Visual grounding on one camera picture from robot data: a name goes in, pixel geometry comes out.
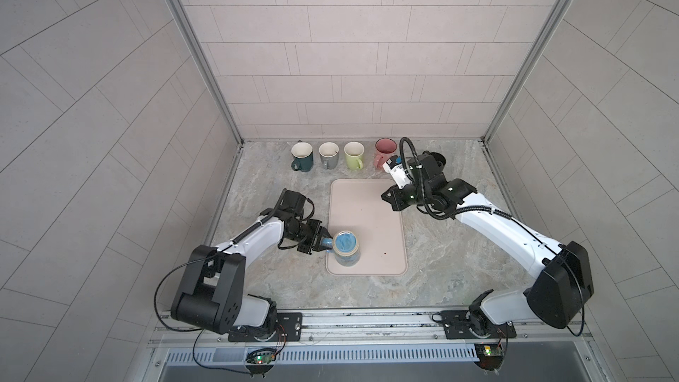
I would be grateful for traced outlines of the blue butterfly mug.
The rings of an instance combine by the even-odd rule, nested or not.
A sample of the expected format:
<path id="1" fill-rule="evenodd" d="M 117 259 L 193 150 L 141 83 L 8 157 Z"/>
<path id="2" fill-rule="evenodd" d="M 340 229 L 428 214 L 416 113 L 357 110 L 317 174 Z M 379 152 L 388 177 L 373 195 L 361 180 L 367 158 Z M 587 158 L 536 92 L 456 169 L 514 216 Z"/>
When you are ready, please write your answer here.
<path id="1" fill-rule="evenodd" d="M 350 267 L 360 259 L 360 244 L 354 233 L 343 231 L 332 238 L 332 254 L 339 265 Z"/>

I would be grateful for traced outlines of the dark green mug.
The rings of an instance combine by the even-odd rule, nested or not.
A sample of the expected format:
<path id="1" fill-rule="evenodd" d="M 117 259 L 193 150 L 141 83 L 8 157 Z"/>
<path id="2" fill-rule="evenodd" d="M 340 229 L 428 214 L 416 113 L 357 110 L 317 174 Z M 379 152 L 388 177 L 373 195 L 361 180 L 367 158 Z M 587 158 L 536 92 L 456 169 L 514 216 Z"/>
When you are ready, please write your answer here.
<path id="1" fill-rule="evenodd" d="M 291 154 L 293 156 L 293 162 L 291 163 L 291 169 L 295 172 L 309 172 L 314 164 L 313 159 L 313 147 L 311 144 L 305 141 L 299 141 L 295 143 L 293 148 L 291 148 Z"/>

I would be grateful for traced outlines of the pink ghost mug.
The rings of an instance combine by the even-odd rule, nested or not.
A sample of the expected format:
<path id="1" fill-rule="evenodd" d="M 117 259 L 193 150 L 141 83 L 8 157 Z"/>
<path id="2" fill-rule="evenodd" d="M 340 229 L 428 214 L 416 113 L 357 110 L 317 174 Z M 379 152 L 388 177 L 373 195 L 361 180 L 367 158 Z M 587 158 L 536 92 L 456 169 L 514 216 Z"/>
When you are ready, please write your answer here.
<path id="1" fill-rule="evenodd" d="M 383 171 L 383 165 L 387 162 L 387 159 L 397 152 L 398 144 L 391 138 L 382 138 L 376 141 L 375 149 L 374 166 L 378 171 Z"/>

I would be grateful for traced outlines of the grey mug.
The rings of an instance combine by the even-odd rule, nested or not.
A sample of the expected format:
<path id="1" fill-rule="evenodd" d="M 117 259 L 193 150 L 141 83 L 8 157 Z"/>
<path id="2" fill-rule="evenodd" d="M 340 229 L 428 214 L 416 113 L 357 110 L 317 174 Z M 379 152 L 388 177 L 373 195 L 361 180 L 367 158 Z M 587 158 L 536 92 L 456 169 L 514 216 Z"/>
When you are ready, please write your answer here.
<path id="1" fill-rule="evenodd" d="M 321 166 L 324 170 L 333 170 L 337 167 L 340 158 L 340 148 L 337 143 L 323 143 L 318 148 Z"/>

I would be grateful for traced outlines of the light green mug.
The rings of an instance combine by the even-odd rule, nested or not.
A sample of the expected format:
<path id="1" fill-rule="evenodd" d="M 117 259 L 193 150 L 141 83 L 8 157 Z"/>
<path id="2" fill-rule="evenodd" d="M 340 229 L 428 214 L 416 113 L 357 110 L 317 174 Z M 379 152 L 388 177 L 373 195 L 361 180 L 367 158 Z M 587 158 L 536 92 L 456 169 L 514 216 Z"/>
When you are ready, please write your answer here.
<path id="1" fill-rule="evenodd" d="M 351 141 L 344 146 L 345 163 L 352 171 L 364 169 L 365 148 L 358 141 Z"/>

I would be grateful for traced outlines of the black mug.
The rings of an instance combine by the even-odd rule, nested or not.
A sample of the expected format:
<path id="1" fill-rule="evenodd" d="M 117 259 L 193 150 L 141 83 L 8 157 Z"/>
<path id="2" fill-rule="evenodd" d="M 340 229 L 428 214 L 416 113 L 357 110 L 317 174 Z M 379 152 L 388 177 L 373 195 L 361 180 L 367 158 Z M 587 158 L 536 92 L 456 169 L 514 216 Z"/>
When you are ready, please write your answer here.
<path id="1" fill-rule="evenodd" d="M 430 156 L 434 158 L 439 168 L 443 169 L 447 164 L 446 158 L 438 152 L 431 152 Z"/>

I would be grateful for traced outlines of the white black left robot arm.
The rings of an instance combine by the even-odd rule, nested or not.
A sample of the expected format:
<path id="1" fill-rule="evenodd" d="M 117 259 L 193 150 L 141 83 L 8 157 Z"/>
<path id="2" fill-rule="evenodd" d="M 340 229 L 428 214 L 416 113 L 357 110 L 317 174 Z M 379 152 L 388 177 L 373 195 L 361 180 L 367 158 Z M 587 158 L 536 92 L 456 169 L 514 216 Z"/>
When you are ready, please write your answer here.
<path id="1" fill-rule="evenodd" d="M 256 221 L 232 240 L 216 247 L 196 247 L 186 264 L 170 309 L 172 319 L 230 341 L 268 341 L 279 326 L 274 300 L 244 293 L 246 270 L 267 249 L 285 247 L 303 254 L 330 249 L 331 235 L 304 213 L 313 201 L 284 189 L 274 207 L 263 210 Z"/>

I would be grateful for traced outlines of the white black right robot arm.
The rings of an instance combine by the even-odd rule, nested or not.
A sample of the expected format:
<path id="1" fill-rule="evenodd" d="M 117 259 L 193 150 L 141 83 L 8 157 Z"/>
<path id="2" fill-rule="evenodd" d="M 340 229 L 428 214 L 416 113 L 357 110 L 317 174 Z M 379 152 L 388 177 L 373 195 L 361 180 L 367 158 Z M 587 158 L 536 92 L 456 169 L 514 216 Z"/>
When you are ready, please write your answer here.
<path id="1" fill-rule="evenodd" d="M 470 332 L 487 338 L 501 325 L 534 319 L 567 328 L 585 312 L 594 293 L 587 250 L 577 242 L 563 244 L 528 228 L 465 180 L 447 180 L 445 163 L 442 155 L 429 151 L 409 161 L 389 157 L 383 169 L 395 183 L 382 199 L 396 212 L 415 206 L 438 221 L 458 220 L 507 252 L 534 279 L 527 288 L 479 295 L 463 317 Z"/>

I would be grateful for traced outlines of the beige drying mat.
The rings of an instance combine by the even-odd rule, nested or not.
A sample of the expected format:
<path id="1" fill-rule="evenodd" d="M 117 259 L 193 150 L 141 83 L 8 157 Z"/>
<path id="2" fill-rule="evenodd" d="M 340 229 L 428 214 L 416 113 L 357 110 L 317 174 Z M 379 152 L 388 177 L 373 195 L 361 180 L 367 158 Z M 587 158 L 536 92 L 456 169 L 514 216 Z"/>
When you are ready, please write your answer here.
<path id="1" fill-rule="evenodd" d="M 331 184 L 329 232 L 349 231 L 358 240 L 359 259 L 341 265 L 336 254 L 326 256 L 333 276 L 401 276 L 408 269 L 401 214 L 381 195 L 390 180 L 336 180 Z"/>

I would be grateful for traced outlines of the left green circuit board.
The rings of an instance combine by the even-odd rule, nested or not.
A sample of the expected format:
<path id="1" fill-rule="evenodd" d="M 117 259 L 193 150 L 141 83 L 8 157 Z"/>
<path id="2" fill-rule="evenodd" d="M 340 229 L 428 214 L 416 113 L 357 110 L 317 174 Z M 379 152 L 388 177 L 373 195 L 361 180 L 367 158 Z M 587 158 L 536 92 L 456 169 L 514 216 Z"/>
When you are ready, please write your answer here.
<path id="1" fill-rule="evenodd" d="M 246 356 L 245 367 L 251 377 L 262 376 L 273 369 L 277 359 L 277 350 L 274 348 L 260 348 Z"/>

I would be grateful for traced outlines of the right circuit board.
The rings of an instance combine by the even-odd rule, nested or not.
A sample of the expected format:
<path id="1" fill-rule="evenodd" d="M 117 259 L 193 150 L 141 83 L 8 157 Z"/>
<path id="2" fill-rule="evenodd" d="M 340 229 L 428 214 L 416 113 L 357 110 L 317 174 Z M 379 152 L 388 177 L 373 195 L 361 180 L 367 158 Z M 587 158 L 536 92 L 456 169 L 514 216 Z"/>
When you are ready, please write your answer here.
<path id="1" fill-rule="evenodd" d="M 477 367 L 484 371 L 498 371 L 504 362 L 505 352 L 499 344 L 475 344 Z"/>

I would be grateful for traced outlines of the aluminium mounting rail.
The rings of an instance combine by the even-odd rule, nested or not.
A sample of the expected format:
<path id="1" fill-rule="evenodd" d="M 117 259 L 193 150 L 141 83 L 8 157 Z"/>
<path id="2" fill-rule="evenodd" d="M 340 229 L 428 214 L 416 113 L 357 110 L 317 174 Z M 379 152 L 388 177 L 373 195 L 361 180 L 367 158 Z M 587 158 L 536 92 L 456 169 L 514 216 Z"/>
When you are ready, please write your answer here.
<path id="1" fill-rule="evenodd" d="M 487 330 L 477 337 L 461 307 L 385 309 L 284 309 L 279 313 L 279 332 L 268 341 L 246 341 L 237 334 L 172 332 L 156 327 L 149 348 L 171 347 L 294 347 L 331 345 L 488 344 L 513 345 L 519 341 L 590 341 L 588 325 L 576 320 L 567 329 L 555 329 L 539 320 L 515 320 Z"/>

